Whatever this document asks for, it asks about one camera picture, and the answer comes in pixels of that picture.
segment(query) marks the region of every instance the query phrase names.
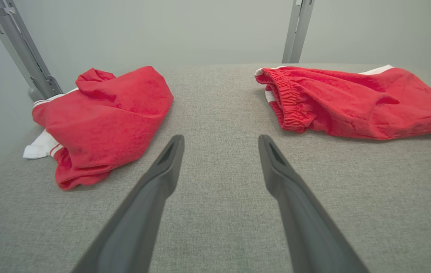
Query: red terry cloth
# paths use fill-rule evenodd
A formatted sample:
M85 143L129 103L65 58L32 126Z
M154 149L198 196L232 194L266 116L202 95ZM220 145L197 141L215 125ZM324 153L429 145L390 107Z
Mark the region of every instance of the red terry cloth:
M262 68L266 98L284 130L390 140L431 133L431 88L404 69L361 74L302 67Z
M95 184L112 169L139 159L173 101L165 79L152 67L117 78L90 69L76 85L78 90L37 102L32 112L59 142L50 154L63 190Z

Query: metal frame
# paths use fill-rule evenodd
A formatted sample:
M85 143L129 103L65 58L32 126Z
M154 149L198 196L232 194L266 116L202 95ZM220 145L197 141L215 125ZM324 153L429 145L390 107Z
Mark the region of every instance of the metal frame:
M315 0L293 0L285 50L283 51L283 64L296 64L300 61L314 4Z
M40 57L13 0L0 0L0 39L30 85L28 94L33 101L62 93Z

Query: gray table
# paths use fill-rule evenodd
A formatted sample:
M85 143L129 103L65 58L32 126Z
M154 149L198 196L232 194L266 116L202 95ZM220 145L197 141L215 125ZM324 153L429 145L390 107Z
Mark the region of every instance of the gray table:
M348 72L373 64L299 64ZM250 64L157 67L175 100L143 157L103 182L64 192L52 158L22 159L30 132L0 162L0 272L67 272L172 135L186 138L152 272L288 272L276 201L257 137L270 135L372 272L431 272L431 135L393 141L279 128ZM408 69L431 86L431 71Z

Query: textured fabric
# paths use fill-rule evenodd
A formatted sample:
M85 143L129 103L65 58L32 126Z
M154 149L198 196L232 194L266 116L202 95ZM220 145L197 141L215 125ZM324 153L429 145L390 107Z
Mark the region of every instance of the textured fabric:
M431 88L404 69L279 67L258 69L255 77L272 92L269 104L285 130L377 140L431 133Z
M36 102L32 111L33 120L59 142L49 152L63 190L95 184L112 169L139 159L173 101L152 67L117 78L89 69L76 85L78 90L64 96Z
M271 136L373 273L431 272L431 134L402 140L281 130L254 81L259 67L157 67L176 98L141 159L105 181L62 191L49 158L21 158L40 126L0 163L0 272L72 270L170 138L186 150L150 271L291 272L258 136ZM362 72L374 64L299 64ZM431 71L403 67L431 87Z

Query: white trim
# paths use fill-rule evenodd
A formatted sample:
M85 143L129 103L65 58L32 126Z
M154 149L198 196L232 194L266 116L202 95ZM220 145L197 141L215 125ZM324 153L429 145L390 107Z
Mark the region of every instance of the white trim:
M388 64L387 66L378 67L376 69L371 69L369 71L362 72L362 73L359 73L359 74L362 74L362 75L376 75L376 74L381 74L384 71L387 71L387 70L392 69L392 68L394 68L394 67L392 67L392 66L390 66Z
M256 70L256 72L254 73L254 76L261 76L263 74L263 67Z
M60 98L60 97L62 97L64 95L69 94L70 92L73 92L73 91L76 91L76 90L79 90L79 88L74 88L74 89L70 90L69 92L67 92L65 94L58 94L58 95L55 95L55 96L53 96L51 98L48 98L46 100L37 100L36 102L33 103L33 107L35 108L36 106L39 106L40 104L44 104L46 102L51 102L54 99L58 99L58 98Z
M60 149L62 149L62 148L63 148L63 146L59 144L57 147L55 147L55 148L52 150L52 152L50 152L50 156L51 156L51 157L54 157L54 154L55 154L56 152L58 152L58 150L60 150Z
M73 90L70 90L65 94L55 95L47 100L38 100L33 103L33 107L35 108L38 107L40 104L51 102L54 99L60 98L63 95L69 94L70 92L76 90L79 90L79 88L74 88ZM63 146L60 145L60 143L56 141L50 133L47 133L46 129L44 129L44 131L37 137L37 139L35 139L32 144L25 147L25 150L23 150L23 158L37 159L47 157L49 155L51 157L54 157L54 154L62 148Z
M273 95L273 91L264 91L264 94L266 95L266 100L268 102L276 102L275 96Z
M47 133L46 129L44 129L32 144L25 147L23 158L37 159L47 157L49 156L50 151L57 145L59 145L59 142L56 141L50 133Z

